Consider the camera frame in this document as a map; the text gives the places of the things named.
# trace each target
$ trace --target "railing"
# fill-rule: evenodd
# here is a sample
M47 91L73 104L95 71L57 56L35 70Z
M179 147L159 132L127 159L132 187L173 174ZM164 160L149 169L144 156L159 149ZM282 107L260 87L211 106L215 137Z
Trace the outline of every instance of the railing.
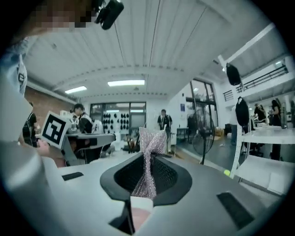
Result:
M229 101L229 100L234 99L234 95L232 94L232 91L231 90L223 93L223 96L224 96L224 100L225 101Z
M287 73L288 73L288 69L287 69L287 67L285 65L283 65L280 68L277 68L277 69L275 69L275 70L273 70L273 71L271 71L271 72L269 72L269 73L267 73L267 74L265 74L263 76L260 76L260 77L254 79L254 80L251 80L251 81L245 83L243 86L244 86L244 89L247 90L247 89L253 88L253 87L257 86L257 85L260 85L262 83L265 83L265 82L267 82L267 81L269 81L271 79L274 79L276 77L282 76L282 75L287 74ZM236 88L236 91L238 93L242 92L241 85Z

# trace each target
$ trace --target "camera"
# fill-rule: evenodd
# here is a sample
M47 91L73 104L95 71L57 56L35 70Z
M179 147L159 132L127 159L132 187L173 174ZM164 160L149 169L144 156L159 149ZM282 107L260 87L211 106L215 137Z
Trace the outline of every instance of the camera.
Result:
M121 0L110 0L107 5L104 0L92 0L92 9L98 13L95 23L108 30L124 9L124 5Z

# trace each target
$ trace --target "standing fan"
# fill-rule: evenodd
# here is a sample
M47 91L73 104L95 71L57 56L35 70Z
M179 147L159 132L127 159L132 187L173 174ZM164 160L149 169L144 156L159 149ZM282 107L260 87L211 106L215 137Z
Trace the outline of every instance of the standing fan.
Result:
M196 110L195 115L196 134L192 140L195 151L202 155L200 164L204 164L205 155L211 149L214 137L215 128L211 116L205 111L203 107L201 110Z

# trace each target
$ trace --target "sparkly fabric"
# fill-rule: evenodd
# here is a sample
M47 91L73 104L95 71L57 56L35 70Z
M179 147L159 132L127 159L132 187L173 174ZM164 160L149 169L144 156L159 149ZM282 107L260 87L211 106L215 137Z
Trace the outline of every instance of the sparkly fabric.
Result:
M156 187L151 173L151 153L164 153L167 134L164 130L150 132L146 128L139 128L140 147L144 156L144 173L138 181L132 196L153 199L156 196Z

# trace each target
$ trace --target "brick wall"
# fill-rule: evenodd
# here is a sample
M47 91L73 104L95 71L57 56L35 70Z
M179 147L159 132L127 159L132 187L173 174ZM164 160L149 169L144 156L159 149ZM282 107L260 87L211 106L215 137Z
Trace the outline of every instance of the brick wall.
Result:
M69 111L73 105L50 95L44 94L30 87L26 88L25 99L34 105L33 112L37 116L37 122L42 127L48 111L59 115L61 110Z

